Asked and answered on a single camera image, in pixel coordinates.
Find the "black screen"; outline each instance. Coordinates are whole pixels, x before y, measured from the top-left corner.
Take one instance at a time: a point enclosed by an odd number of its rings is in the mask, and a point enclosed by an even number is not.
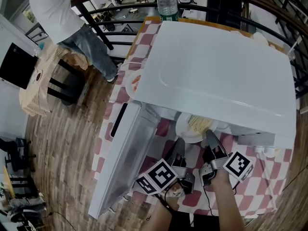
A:
[[[12,43],[0,67],[0,78],[26,89],[37,60]]]

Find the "green bottle label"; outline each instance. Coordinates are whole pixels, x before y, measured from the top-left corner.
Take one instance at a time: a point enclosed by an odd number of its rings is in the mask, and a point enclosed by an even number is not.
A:
[[[160,15],[160,19],[161,21],[178,21],[179,20],[179,16],[178,16],[178,12],[172,14],[172,15]]]

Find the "wooden floor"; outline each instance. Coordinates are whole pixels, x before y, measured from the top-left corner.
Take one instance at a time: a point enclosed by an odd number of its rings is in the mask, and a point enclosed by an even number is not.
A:
[[[57,68],[54,78],[63,79],[66,74]],[[99,220],[88,215],[95,186],[95,180],[90,177],[94,139],[113,85],[96,69],[90,68],[85,74],[90,86],[79,105],[67,108],[60,100],[49,97],[52,113],[46,118],[29,118],[26,138],[32,141],[31,152],[37,154],[33,179],[46,196],[46,214],[60,212],[76,230],[139,230],[153,210],[150,204],[130,199],[118,204],[116,214],[107,213]],[[295,152],[287,183],[308,164],[307,135],[308,113],[297,115]],[[300,231],[308,220],[307,182],[308,169],[282,193],[278,211],[258,217],[247,230]],[[47,230],[72,230],[57,213],[45,220]]]

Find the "plate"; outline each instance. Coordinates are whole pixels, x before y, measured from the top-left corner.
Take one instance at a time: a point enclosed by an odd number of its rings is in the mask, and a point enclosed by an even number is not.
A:
[[[126,89],[126,92],[127,94],[129,95],[129,97],[131,97],[132,99],[134,99],[134,95],[135,95],[135,92],[133,90],[133,85],[132,85],[132,82],[133,80],[138,76],[138,75],[141,75],[143,74],[144,72],[144,69],[141,68],[141,69],[138,69],[136,71],[134,71],[133,73],[130,74],[130,76],[127,78],[126,80],[126,83],[125,83],[125,89]]]
[[[205,134],[197,133],[189,127],[188,122],[191,116],[192,115],[188,113],[181,113],[175,125],[176,134],[179,137],[182,137],[184,141],[188,144],[197,143],[206,138]],[[212,120],[212,125],[210,126],[209,129],[211,129],[214,132],[217,125],[218,121]]]

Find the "white shirt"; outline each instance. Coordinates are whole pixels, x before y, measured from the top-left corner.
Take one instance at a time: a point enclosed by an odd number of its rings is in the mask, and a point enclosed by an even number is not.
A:
[[[71,9],[71,0],[29,0],[31,10],[53,43],[76,33],[84,21]]]

